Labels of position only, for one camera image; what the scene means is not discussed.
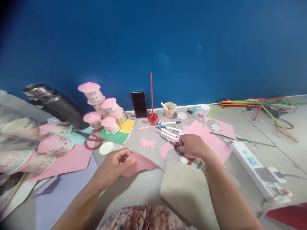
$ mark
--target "white power strip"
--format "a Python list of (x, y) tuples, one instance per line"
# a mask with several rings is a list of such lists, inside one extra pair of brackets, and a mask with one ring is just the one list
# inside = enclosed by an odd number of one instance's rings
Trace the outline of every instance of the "white power strip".
[(268, 202), (274, 203), (278, 200), (290, 202), (289, 198), (293, 195), (290, 191), (282, 189), (277, 183), (265, 182), (261, 179), (255, 169), (263, 166), (243, 142), (231, 140), (228, 145)]

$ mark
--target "red stick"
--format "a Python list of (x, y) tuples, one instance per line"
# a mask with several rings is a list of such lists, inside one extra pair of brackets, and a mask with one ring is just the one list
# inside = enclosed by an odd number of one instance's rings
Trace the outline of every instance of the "red stick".
[(153, 104), (153, 75), (150, 73), (150, 84), (151, 84), (151, 113), (154, 116), (154, 104)]

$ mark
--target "thermos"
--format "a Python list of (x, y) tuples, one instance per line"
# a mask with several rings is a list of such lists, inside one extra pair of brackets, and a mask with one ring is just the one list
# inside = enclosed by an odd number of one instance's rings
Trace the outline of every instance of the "thermos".
[(79, 129), (89, 126), (83, 121), (85, 112), (56, 89), (44, 83), (38, 83), (25, 87), (22, 92), (28, 96), (32, 104), (50, 113), (61, 122), (68, 122)]

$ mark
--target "right hand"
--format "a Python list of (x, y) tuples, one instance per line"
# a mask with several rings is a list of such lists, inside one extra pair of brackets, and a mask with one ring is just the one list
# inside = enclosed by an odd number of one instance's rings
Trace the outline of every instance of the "right hand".
[(215, 156), (212, 149), (203, 141), (200, 136), (194, 134), (184, 134), (180, 136), (178, 150), (182, 153), (188, 153), (203, 160)]

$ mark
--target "black phone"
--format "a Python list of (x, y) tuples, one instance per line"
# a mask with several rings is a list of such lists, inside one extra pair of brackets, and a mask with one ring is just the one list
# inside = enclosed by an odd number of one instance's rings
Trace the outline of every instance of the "black phone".
[(136, 118), (147, 117), (147, 105), (145, 92), (132, 92), (131, 99)]

